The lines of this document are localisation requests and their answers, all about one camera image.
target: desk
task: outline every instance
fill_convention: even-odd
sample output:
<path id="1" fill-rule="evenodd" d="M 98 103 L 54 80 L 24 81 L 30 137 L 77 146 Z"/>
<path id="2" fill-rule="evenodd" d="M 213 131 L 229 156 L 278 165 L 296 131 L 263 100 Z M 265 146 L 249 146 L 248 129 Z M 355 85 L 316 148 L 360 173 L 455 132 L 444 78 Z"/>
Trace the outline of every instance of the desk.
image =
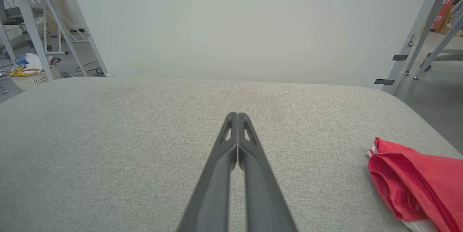
<path id="1" fill-rule="evenodd" d="M 71 39 L 70 35 L 66 31 L 66 27 L 64 26 L 63 19 L 61 18 L 60 11 L 55 6 L 55 3 L 53 2 L 53 0 L 45 0 L 45 2 L 47 3 L 48 7 L 50 8 L 51 14 L 53 15 L 53 18 L 55 19 L 56 23 L 58 24 L 59 30 L 63 33 L 63 37 L 64 37 L 65 41 L 67 42 L 67 44 L 69 46 L 69 49 L 71 50 L 71 53 L 73 53 L 74 58 L 76 59 L 78 65 L 83 69 L 83 66 L 80 63 L 79 54 L 76 52 L 76 49 L 75 49 L 74 44 L 73 44 L 73 40 Z M 48 59 L 47 59 L 47 56 L 46 56 L 46 52 L 45 52 L 45 49 L 43 47 L 43 43 L 42 43 L 42 41 L 40 39 L 40 35 L 38 34 L 38 29 L 37 29 L 37 25 L 36 25 L 34 15 L 33 15 L 32 9 L 31 9 L 30 0 L 18 0 L 17 3 L 18 3 L 18 6 L 19 6 L 19 8 L 21 10 L 21 14 L 23 16 L 24 23 L 26 24 L 26 26 L 28 28 L 28 33 L 30 34 L 30 38 L 31 38 L 31 40 L 32 40 L 32 42 L 34 44 L 37 55 L 40 58 L 40 62 L 42 64 L 42 66 L 43 66 L 43 70 L 45 71 L 45 74 L 47 75 L 48 80 L 49 81 L 53 80 L 53 75 L 51 73 L 50 67 L 48 66 Z M 3 26 L 1 26 L 1 29 L 0 29 L 0 39 L 3 41 L 3 43 L 5 45 L 5 48 L 8 51 L 8 54 L 10 54 L 10 57 L 13 60 L 13 63 L 16 64 L 15 61 L 14 61 L 15 55 L 14 55 L 13 48 L 12 48 L 12 46 L 10 44 L 10 41 L 9 41 L 9 39 L 7 37 L 7 34 L 6 34 L 5 29 L 4 29 Z M 100 65 L 102 67 L 103 72 L 106 73 L 106 67 L 104 66 L 104 64 L 103 64 L 103 62 L 101 60 L 101 57 L 98 54 L 98 51 L 96 49 L 96 45 L 92 44 L 93 39 L 89 38 L 89 41 L 91 43 L 92 49 L 94 49 L 95 55 L 96 55 L 96 57 L 98 59 L 98 62 L 100 63 Z M 85 70 L 82 70 L 82 73 L 84 74 L 84 76 L 87 76 Z"/>

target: caster wheel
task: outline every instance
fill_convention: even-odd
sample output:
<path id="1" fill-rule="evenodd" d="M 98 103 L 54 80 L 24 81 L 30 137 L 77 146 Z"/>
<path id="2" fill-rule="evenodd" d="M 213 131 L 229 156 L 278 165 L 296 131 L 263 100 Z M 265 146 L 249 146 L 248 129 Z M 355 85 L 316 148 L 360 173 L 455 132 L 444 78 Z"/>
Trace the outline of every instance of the caster wheel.
<path id="1" fill-rule="evenodd" d="M 428 72 L 429 70 L 431 69 L 431 65 L 428 65 L 428 67 L 425 69 L 425 72 Z"/>

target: gray floor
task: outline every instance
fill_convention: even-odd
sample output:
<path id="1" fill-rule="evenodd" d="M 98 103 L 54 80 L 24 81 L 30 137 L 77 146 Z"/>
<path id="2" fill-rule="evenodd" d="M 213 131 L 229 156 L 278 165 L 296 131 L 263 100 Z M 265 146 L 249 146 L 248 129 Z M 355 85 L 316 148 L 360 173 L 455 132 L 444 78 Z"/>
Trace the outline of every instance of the gray floor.
<path id="1" fill-rule="evenodd" d="M 74 36 L 78 39 L 80 39 L 79 34 L 74 33 Z M 53 46 L 53 50 L 51 52 L 58 52 L 58 38 L 48 38 L 47 39 L 48 44 Z M 91 49 L 91 46 L 89 43 L 75 43 L 74 46 L 77 49 L 77 52 L 80 56 L 81 63 L 82 64 L 87 64 L 90 62 L 96 61 L 96 57 L 93 53 L 93 50 Z M 68 51 L 71 52 L 68 48 L 68 45 L 66 42 L 63 42 L 62 45 L 62 50 L 63 51 Z M 28 45 L 17 48 L 14 50 L 15 55 L 17 57 L 23 56 L 26 53 L 35 53 L 35 50 L 33 48 L 30 48 Z M 74 59 L 74 56 L 72 54 L 56 54 L 56 55 L 48 55 L 48 56 L 57 56 L 62 59 L 62 61 L 57 65 L 59 71 L 61 72 L 68 72 L 68 73 L 76 73 L 76 68 L 79 67 L 76 60 Z M 9 59 L 0 59 L 0 67 L 10 65 L 12 62 Z M 84 66 L 86 69 L 94 68 L 97 67 L 99 64 L 98 63 L 92 63 L 90 65 Z M 3 67 L 0 68 L 2 70 L 8 71 L 12 69 L 13 66 L 8 66 L 8 67 Z M 92 76 L 96 74 L 95 70 L 88 71 L 88 75 Z M 62 77 L 65 77 L 67 74 L 63 73 L 61 74 Z M 77 74 L 74 75 L 75 77 L 82 77 L 83 74 Z M 8 93 L 4 95 L 0 95 L 0 103 L 3 103 L 4 101 L 10 99 L 11 97 L 14 97 L 23 91 L 19 89 L 15 83 L 10 80 L 8 77 L 2 77 L 0 78 L 0 84 L 5 88 L 5 90 L 8 91 Z"/>
<path id="2" fill-rule="evenodd" d="M 420 80 L 412 79 L 426 54 L 432 52 L 443 37 L 444 35 L 440 33 L 431 32 L 429 34 L 410 71 L 410 76 L 406 77 L 402 74 L 398 76 L 397 89 L 393 95 L 415 110 L 460 153 L 463 153 L 463 62 L 434 62 L 432 69 L 426 72 Z M 48 38 L 48 42 L 56 49 L 58 48 L 57 38 Z M 463 37 L 454 37 L 447 48 L 463 48 Z M 96 61 L 90 44 L 77 43 L 76 49 L 83 64 Z M 63 43 L 63 50 L 68 50 L 66 43 Z M 25 55 L 26 52 L 33 52 L 33 50 L 29 47 L 17 50 L 18 56 Z M 58 65 L 60 71 L 76 72 L 78 65 L 73 55 L 62 54 L 58 57 L 63 59 Z M 11 64 L 9 60 L 0 59 L 0 67 L 8 64 Z M 97 66 L 97 63 L 93 63 L 86 68 Z M 89 75 L 95 73 L 94 70 L 88 72 Z M 0 79 L 0 83 L 9 91 L 5 95 L 0 95 L 0 103 L 22 92 L 8 77 Z"/>

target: blue object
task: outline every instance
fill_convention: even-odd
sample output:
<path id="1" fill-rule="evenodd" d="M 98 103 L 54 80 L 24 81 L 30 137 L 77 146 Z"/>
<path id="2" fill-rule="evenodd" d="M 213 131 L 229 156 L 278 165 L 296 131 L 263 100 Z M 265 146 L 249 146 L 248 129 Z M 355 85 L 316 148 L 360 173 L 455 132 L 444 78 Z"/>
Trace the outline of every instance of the blue object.
<path id="1" fill-rule="evenodd" d="M 24 55 L 24 56 L 21 56 L 21 57 L 17 57 L 17 58 L 15 59 L 15 61 L 16 61 L 16 63 L 17 63 L 18 65 L 25 65 L 25 64 L 28 64 L 28 62 L 26 61 L 26 56 L 25 56 L 25 55 Z"/>

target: metal leg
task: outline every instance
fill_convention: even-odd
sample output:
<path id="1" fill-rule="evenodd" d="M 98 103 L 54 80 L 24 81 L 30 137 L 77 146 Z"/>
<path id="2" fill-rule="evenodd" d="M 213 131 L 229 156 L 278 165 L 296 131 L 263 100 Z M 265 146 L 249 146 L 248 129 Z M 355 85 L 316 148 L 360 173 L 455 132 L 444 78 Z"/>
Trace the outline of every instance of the metal leg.
<path id="1" fill-rule="evenodd" d="M 56 9 L 58 10 L 58 13 L 59 13 L 59 14 L 58 14 L 58 17 L 61 18 L 61 11 L 60 11 L 60 9 L 61 9 L 61 8 L 60 8 L 61 0 L 58 0 L 58 1 L 56 1 L 56 2 L 58 3 L 58 6 L 55 5 L 55 6 L 56 6 Z M 63 34 L 66 34 L 66 33 L 64 32 L 65 30 L 68 31 L 68 30 L 66 29 L 66 27 L 64 27 L 64 28 L 63 28 Z M 63 44 L 63 43 L 61 42 L 61 30 L 58 30 L 58 46 L 59 46 L 59 49 L 58 49 L 59 51 L 58 51 L 58 52 L 59 52 L 59 53 L 63 52 L 63 51 L 62 51 L 62 47 L 61 47 L 62 44 Z"/>
<path id="2" fill-rule="evenodd" d="M 418 42 L 418 34 L 421 31 L 421 29 L 423 29 L 423 25 L 425 24 L 426 19 L 428 18 L 429 12 L 434 2 L 435 0 L 423 0 L 423 4 L 421 5 L 420 11 L 416 16 L 415 22 L 413 23 L 412 28 L 410 29 L 410 33 L 405 39 L 402 49 L 400 50 L 398 55 L 407 55 L 407 57 L 410 55 L 410 52 L 412 52 L 412 47 L 415 45 L 415 42 Z M 394 65 L 392 66 L 391 72 L 389 73 L 387 80 L 396 79 L 400 71 L 402 70 L 405 62 L 408 61 L 406 59 L 394 61 Z M 396 81 L 393 85 L 383 85 L 381 90 L 393 94 L 395 93 L 395 90 L 398 87 L 400 87 L 401 84 L 402 80 Z"/>
<path id="3" fill-rule="evenodd" d="M 71 52 L 74 54 L 74 58 L 77 61 L 77 64 L 79 65 L 80 68 L 82 68 L 82 73 L 84 76 L 87 76 L 87 73 L 82 66 L 80 59 L 79 59 L 79 54 L 77 53 L 74 43 L 72 42 L 71 38 L 69 38 L 68 34 L 66 34 L 66 27 L 64 26 L 63 20 L 61 19 L 61 13 L 59 13 L 58 9 L 55 6 L 55 3 L 53 0 L 45 0 L 48 4 L 48 7 L 50 8 L 51 13 L 53 14 L 53 17 L 55 18 L 56 23 L 58 24 L 59 30 L 63 33 L 63 37 L 68 42 L 69 49 Z"/>
<path id="4" fill-rule="evenodd" d="M 42 5 L 44 11 L 46 11 L 46 5 Z M 59 44 L 59 52 L 48 52 L 48 44 L 47 44 L 47 14 L 43 16 L 43 49 L 45 50 L 45 54 L 65 54 L 65 52 L 61 52 L 61 31 L 58 30 L 58 41 Z"/>
<path id="5" fill-rule="evenodd" d="M 112 76 L 112 75 L 108 74 L 108 70 L 106 69 L 106 66 L 105 66 L 105 64 L 103 62 L 103 59 L 101 58 L 101 55 L 98 52 L 98 48 L 96 47 L 95 41 L 94 41 L 94 39 L 92 37 L 92 34 L 91 34 L 90 30 L 88 29 L 88 26 L 86 25 L 84 16 L 83 16 L 83 14 L 82 14 L 82 12 L 81 12 L 81 10 L 79 8 L 79 3 L 77 3 L 77 0 L 69 0 L 69 1 L 71 2 L 70 4 L 73 7 L 76 8 L 77 15 L 79 16 L 79 19 L 80 19 L 80 21 L 81 21 L 81 23 L 82 23 L 82 25 L 84 27 L 84 30 L 85 30 L 85 32 L 86 32 L 86 34 L 88 36 L 87 39 L 90 42 L 90 45 L 91 45 L 91 47 L 93 49 L 93 52 L 95 53 L 95 56 L 96 56 L 96 59 L 97 59 L 99 65 L 101 66 L 101 70 L 104 72 L 104 74 L 106 76 Z"/>
<path id="6" fill-rule="evenodd" d="M 431 30 L 431 27 L 434 24 L 434 19 L 439 13 L 440 7 L 442 6 L 443 0 L 436 0 L 433 4 L 433 8 L 431 9 L 431 12 L 429 13 L 429 18 L 428 21 L 426 22 L 425 29 L 423 30 L 423 34 L 421 34 L 420 40 L 418 41 L 418 44 L 416 45 L 415 51 L 412 54 L 412 57 L 410 59 L 410 62 L 408 63 L 407 69 L 405 70 L 404 75 L 408 75 L 410 72 L 410 69 L 413 66 L 413 63 L 416 60 L 416 57 L 418 56 L 418 53 L 420 52 L 421 48 L 423 47 L 423 44 L 426 40 L 426 37 L 429 34 L 429 31 Z"/>
<path id="7" fill-rule="evenodd" d="M 13 64 L 15 66 L 17 66 L 18 64 L 16 64 L 16 61 L 15 61 L 16 57 L 15 57 L 14 52 L 13 52 L 13 47 L 10 44 L 10 39 L 8 38 L 7 32 L 5 31 L 5 26 L 3 26 L 3 24 L 0 25 L 0 39 L 3 42 L 3 44 L 5 45 L 5 48 L 8 51 L 8 55 L 10 56 L 11 61 L 13 62 Z"/>
<path id="8" fill-rule="evenodd" d="M 5 89 L 2 87 L 2 85 L 0 84 L 0 89 L 2 92 L 0 92 L 0 94 L 6 94 L 8 91 L 5 91 Z"/>
<path id="9" fill-rule="evenodd" d="M 438 44 L 435 50 L 432 52 L 431 56 L 425 61 L 424 65 L 418 70 L 416 76 L 413 79 L 418 80 L 420 76 L 423 74 L 425 69 L 436 60 L 436 57 L 442 52 L 445 46 L 450 42 L 450 40 L 455 36 L 455 34 L 462 28 L 463 26 L 463 13 L 454 21 L 450 31 L 445 35 L 442 41 Z"/>
<path id="10" fill-rule="evenodd" d="M 48 63 L 45 50 L 43 50 L 42 40 L 40 39 L 40 35 L 38 34 L 37 25 L 35 24 L 35 18 L 32 13 L 29 0 L 18 0 L 17 3 L 21 10 L 21 14 L 23 15 L 24 22 L 27 25 L 27 31 L 30 35 L 30 39 L 34 44 L 35 50 L 40 59 L 43 70 L 45 71 L 45 75 L 48 77 L 48 81 L 53 81 L 53 74 L 51 73 L 50 64 Z"/>

